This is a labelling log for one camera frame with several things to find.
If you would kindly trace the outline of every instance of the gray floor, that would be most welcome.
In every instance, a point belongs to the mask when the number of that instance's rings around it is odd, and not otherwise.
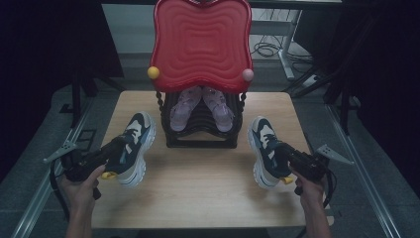
[[[129,89],[150,90],[152,86],[146,79],[148,59],[139,56],[122,56],[126,78],[116,79]],[[280,91],[288,85],[281,63],[276,60],[255,60],[256,78],[250,91]],[[96,130],[91,149],[99,148],[119,93],[115,89],[97,81],[100,92],[95,98],[84,98],[90,111],[83,125],[84,130]],[[420,201],[407,182],[393,165],[389,157],[378,146],[356,116],[351,112],[349,119],[350,137],[342,137],[334,121],[336,107],[327,107],[322,101],[325,88],[320,88],[305,97],[293,99],[293,103],[309,144],[318,148],[324,144],[340,154],[353,158],[349,151],[356,149],[366,168],[374,190],[368,190],[366,180],[361,177],[356,166],[331,162],[330,167],[338,178],[337,190],[331,201],[335,223],[331,229],[334,237],[420,237]],[[71,115],[59,113],[61,106],[71,101],[69,87],[55,93],[52,108],[36,136],[23,152],[20,160],[0,184],[0,237],[12,234],[29,234],[30,237],[63,237],[66,223],[63,213],[53,195],[47,196],[45,203],[36,203],[40,216],[30,217],[22,222],[35,193],[49,166],[42,159],[49,156],[62,145],[70,133]],[[386,225],[394,225],[399,235],[386,233]],[[231,230],[94,230],[94,237],[295,237],[302,227],[268,229],[231,229]]]

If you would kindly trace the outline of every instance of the red tray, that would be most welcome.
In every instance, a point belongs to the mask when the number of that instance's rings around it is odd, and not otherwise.
[[[151,65],[156,90],[206,85],[229,93],[247,91],[243,71],[253,69],[249,48],[251,7],[245,0],[160,0]]]

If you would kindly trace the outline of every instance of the desk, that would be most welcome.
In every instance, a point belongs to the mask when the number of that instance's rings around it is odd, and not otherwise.
[[[277,136],[300,151],[308,147],[288,94],[248,92],[237,149],[170,149],[160,124],[156,93],[124,91],[103,144],[121,134],[132,116],[147,111],[157,135],[145,154],[146,174],[136,187],[101,180],[102,197],[93,213],[95,228],[222,228],[302,226],[304,214],[294,183],[273,190],[254,181],[256,156],[247,130],[261,115]],[[329,223],[334,217],[328,217]]]

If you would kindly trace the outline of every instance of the sneaker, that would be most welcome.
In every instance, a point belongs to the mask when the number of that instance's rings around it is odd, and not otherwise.
[[[146,112],[136,113],[120,137],[124,139],[123,153],[117,160],[110,159],[104,179],[117,175],[118,182],[126,186],[137,185],[145,175],[145,152],[151,147],[156,135],[156,124]]]
[[[217,129],[221,132],[231,130],[234,113],[226,105],[226,99],[223,92],[211,87],[204,87],[203,100],[213,114]]]
[[[192,110],[201,100],[201,87],[194,86],[183,90],[178,98],[178,103],[170,109],[170,128],[173,131],[182,131]]]
[[[291,174],[288,160],[277,150],[282,143],[277,140],[268,120],[261,116],[254,119],[248,129],[248,142],[257,155],[254,178],[260,187],[272,188]]]

